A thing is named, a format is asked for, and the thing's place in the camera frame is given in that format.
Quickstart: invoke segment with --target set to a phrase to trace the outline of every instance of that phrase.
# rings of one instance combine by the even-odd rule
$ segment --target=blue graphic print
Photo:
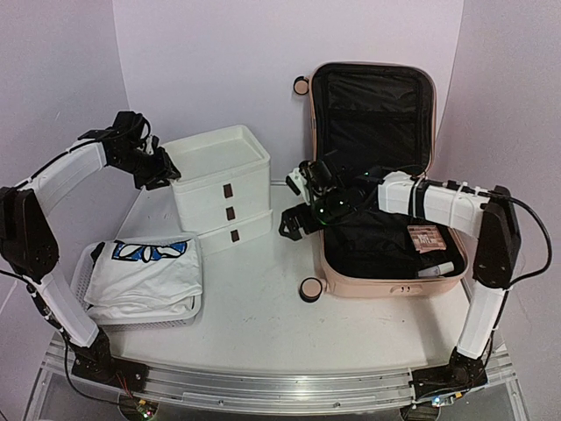
[[[188,241],[179,241],[169,246],[148,246],[137,244],[125,244],[116,242],[111,259],[124,261],[158,261],[160,259],[177,259],[182,256],[188,248]]]

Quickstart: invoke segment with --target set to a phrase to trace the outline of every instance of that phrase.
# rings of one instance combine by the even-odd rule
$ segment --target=stacked plastic drawer
[[[202,254],[271,231],[271,157],[244,125],[164,145],[181,179],[172,182],[184,232],[195,232]]]

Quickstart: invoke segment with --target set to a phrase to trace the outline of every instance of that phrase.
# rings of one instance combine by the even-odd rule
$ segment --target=purple wall
[[[6,0],[0,39],[0,185],[10,186],[128,103],[111,0]],[[134,196],[131,177],[108,169],[59,204],[50,220],[68,277],[84,246],[115,234]],[[15,420],[52,331],[12,285],[0,276],[0,408]]]
[[[433,175],[502,184],[542,217],[561,251],[561,8],[555,0],[465,0]],[[544,243],[522,222],[524,272]],[[532,419],[559,420],[561,267],[515,287],[501,330]]]
[[[462,3],[119,0],[129,103],[151,116],[163,140],[247,125],[271,154],[273,179],[284,180],[311,155],[309,103],[292,84],[326,61],[425,70],[437,86],[440,121]]]

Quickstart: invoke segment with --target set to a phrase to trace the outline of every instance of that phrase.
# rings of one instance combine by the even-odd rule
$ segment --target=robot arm
[[[446,225],[478,239],[473,264],[476,283],[450,362],[415,370],[412,384],[418,402],[484,385],[481,357],[511,287],[521,245],[508,190],[472,189],[466,183],[434,182],[362,164],[352,168],[348,162],[353,161],[330,153],[315,162],[304,161],[288,176],[287,185],[296,194],[306,192],[306,203],[283,212],[280,234],[298,240],[300,229],[311,233],[340,224],[368,207]]]
[[[113,126],[85,133],[29,179],[0,189],[0,254],[25,281],[45,320],[87,361],[82,373],[73,373],[99,382],[112,382],[119,364],[110,356],[107,336],[81,307],[60,270],[59,248],[46,217],[81,181],[106,166],[133,174],[138,189],[157,189],[180,177],[158,147],[158,138],[150,133],[142,137],[146,126],[149,131],[142,114],[121,111]],[[123,362],[118,369],[125,373],[128,367]],[[135,368],[142,373],[142,367]],[[133,374],[131,384],[138,389],[135,383]]]

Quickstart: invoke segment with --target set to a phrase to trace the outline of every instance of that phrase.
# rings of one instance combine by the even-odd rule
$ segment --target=open suitcase
[[[372,156],[373,165],[420,175],[430,168],[435,140],[435,88],[421,70],[363,63],[328,63],[294,90],[309,94],[315,159],[338,150]],[[322,232],[328,291],[345,297],[427,296],[453,288],[467,270],[459,236],[437,225],[446,250],[419,254],[408,225],[434,225],[382,211],[361,212]],[[453,262],[447,275],[417,272]]]

